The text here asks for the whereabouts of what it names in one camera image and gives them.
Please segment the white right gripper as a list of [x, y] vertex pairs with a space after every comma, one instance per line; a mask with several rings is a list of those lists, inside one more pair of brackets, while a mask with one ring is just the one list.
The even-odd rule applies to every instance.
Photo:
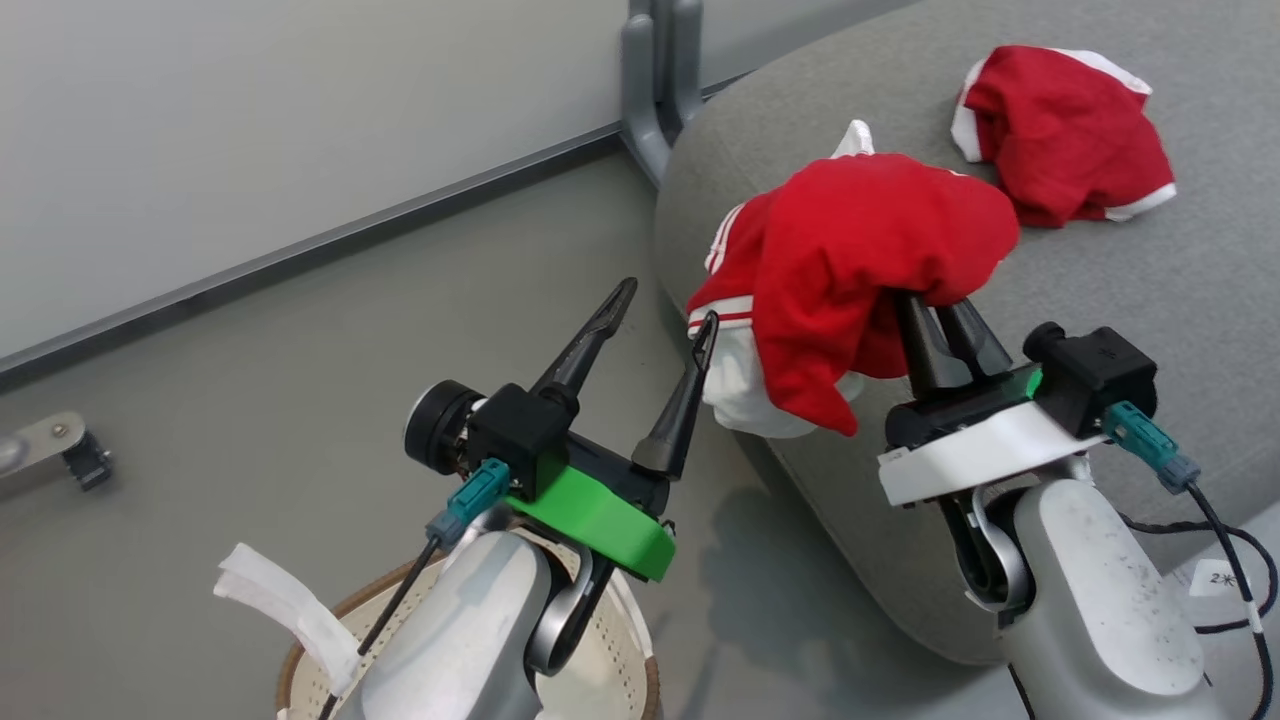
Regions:
[[[1012, 359], [969, 299], [932, 307], [896, 291], [893, 311], [915, 401], [884, 419], [878, 478], [890, 505], [987, 486], [1102, 443], [1100, 436], [1076, 438], [1032, 398], [1041, 368], [1011, 370]], [[987, 379], [963, 388], [969, 372]]]

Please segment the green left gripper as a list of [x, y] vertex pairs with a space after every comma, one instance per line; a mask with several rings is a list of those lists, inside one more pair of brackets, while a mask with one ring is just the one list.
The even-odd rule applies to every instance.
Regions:
[[[621, 281], [530, 393], [576, 416], [582, 387], [605, 342], [621, 328], [637, 287], [635, 277]], [[589, 439], [570, 438], [564, 452], [540, 457], [538, 479], [544, 486], [538, 497], [526, 501], [509, 492], [506, 502], [637, 579], [663, 580], [676, 555], [675, 538], [662, 524], [669, 480], [684, 474], [719, 327], [718, 313], [701, 318], [684, 374], [631, 461]]]

